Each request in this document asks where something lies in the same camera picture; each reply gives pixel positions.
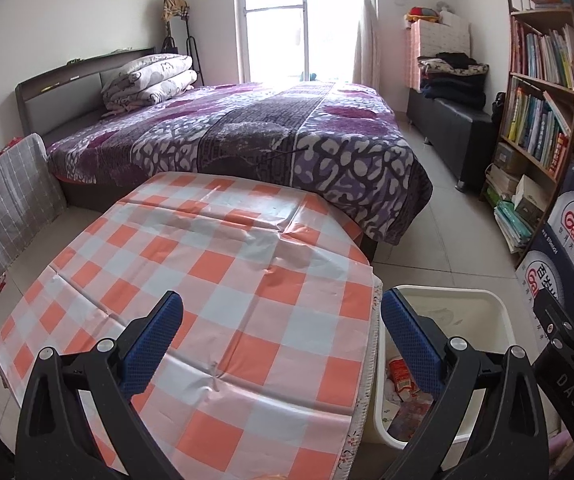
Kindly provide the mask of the purple patterned bed quilt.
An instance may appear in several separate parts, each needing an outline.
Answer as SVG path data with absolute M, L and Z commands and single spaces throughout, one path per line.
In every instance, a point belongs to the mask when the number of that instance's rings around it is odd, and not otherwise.
M 239 177 L 315 193 L 398 244 L 433 185 L 393 110 L 361 84 L 222 84 L 111 114 L 48 148 L 57 179 L 135 188 L 159 172 Z

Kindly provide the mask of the folded patterned duvet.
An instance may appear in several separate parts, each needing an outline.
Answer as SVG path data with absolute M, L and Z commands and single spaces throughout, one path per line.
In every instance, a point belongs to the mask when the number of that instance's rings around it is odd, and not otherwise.
M 119 68 L 104 84 L 102 99 L 109 113 L 127 113 L 176 98 L 197 79 L 188 55 L 146 55 Z

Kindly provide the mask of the window with white frame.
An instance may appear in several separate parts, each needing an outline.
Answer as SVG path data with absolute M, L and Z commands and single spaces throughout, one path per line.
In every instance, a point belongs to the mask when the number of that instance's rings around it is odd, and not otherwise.
M 245 82 L 349 82 L 363 0 L 235 0 Z

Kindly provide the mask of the black coat stand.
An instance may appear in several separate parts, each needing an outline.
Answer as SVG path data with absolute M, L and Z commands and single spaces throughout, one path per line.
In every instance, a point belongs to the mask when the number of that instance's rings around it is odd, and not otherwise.
M 189 5 L 185 0 L 162 0 L 162 21 L 165 25 L 161 52 L 188 55 L 198 82 L 205 84 L 196 38 L 189 30 Z

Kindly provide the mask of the near Ganten water carton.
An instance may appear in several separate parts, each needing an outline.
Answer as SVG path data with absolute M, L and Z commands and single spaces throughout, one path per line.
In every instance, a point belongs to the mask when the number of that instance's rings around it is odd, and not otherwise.
M 567 312 L 574 325 L 574 265 L 560 241 L 545 224 L 534 236 L 516 275 L 529 308 L 541 289 L 548 290 Z

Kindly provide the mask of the red snack wrapper in bin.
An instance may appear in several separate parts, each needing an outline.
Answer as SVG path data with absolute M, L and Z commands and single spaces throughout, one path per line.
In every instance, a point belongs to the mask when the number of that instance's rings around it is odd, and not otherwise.
M 402 401 L 410 401 L 417 396 L 419 388 L 401 356 L 388 362 L 387 371 L 394 390 Z

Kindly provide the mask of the black storage bench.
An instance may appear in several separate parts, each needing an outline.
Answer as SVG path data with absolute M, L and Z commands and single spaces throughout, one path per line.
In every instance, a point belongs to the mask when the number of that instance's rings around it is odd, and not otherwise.
M 492 117 L 449 100 L 428 99 L 414 89 L 406 115 L 450 169 L 457 187 L 479 194 L 497 142 Z

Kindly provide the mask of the grey checkered cloth cover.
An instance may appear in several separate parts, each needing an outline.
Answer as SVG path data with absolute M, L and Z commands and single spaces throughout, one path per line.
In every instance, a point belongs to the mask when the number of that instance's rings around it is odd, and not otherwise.
M 66 207 L 37 133 L 0 155 L 0 274 Z

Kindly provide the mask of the wooden bookshelf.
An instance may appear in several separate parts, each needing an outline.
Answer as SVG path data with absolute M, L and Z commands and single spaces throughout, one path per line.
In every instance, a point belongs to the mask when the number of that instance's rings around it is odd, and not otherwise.
M 482 195 L 520 262 L 574 162 L 574 2 L 507 0 L 510 61 Z

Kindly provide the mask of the orange white checkered tablecloth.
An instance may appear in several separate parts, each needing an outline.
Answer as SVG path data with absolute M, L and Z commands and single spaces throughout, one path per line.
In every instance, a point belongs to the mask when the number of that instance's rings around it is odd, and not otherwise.
M 89 350 L 177 292 L 184 315 L 135 408 L 188 479 L 343 479 L 360 445 L 383 285 L 314 194 L 157 174 L 75 238 L 0 330 L 21 399 L 41 349 Z

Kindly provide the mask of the pink white drawer cabinet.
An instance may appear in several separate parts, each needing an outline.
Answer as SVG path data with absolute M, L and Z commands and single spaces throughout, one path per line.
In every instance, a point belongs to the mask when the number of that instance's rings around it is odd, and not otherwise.
M 421 91 L 418 58 L 434 58 L 441 52 L 471 55 L 470 24 L 459 15 L 441 11 L 439 21 L 419 20 L 406 26 L 406 87 Z

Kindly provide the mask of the pile of dark clothes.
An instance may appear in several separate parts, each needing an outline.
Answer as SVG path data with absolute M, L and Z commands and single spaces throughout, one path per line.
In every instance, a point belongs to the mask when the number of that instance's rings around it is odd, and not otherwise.
M 488 64 L 479 64 L 462 52 L 440 52 L 435 56 L 420 56 L 417 66 L 421 72 L 419 92 L 426 99 L 442 99 L 483 110 Z

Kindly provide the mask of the dark bed headboard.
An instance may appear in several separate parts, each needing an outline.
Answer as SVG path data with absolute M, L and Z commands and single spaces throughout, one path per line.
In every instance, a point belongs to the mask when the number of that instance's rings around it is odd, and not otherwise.
M 124 64 L 154 53 L 146 48 L 79 58 L 21 82 L 15 98 L 22 133 L 49 136 L 81 117 L 100 114 L 104 84 Z

